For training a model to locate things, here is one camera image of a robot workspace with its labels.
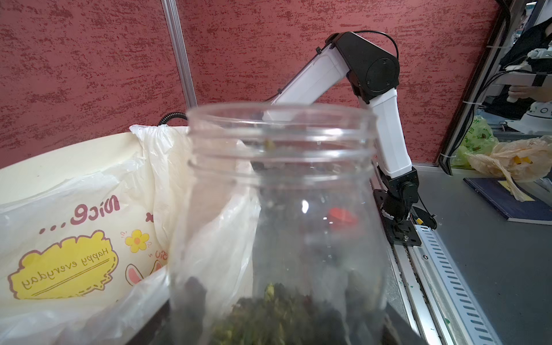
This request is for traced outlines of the red lid jar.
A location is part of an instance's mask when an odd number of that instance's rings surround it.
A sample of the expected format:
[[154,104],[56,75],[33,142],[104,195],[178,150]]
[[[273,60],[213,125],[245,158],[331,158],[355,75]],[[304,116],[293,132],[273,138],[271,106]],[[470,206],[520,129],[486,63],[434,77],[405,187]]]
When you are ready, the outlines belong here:
[[331,229],[350,229],[358,225],[358,218],[343,208],[331,208],[327,214],[327,221]]
[[[379,344],[387,254],[372,194],[376,116],[314,104],[188,113],[197,178],[254,190],[253,285],[199,344]],[[331,208],[358,218],[333,230]]]

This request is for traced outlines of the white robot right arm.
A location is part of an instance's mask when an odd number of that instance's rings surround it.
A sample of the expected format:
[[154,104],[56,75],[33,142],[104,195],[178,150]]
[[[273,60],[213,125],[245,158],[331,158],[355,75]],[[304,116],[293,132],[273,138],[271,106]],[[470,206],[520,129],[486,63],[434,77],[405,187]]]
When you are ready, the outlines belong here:
[[377,117],[377,169],[388,190],[382,208],[390,219],[403,223],[419,200],[419,182],[398,111],[399,55],[371,43],[362,33],[332,34],[272,102],[311,104],[347,79],[362,109]]

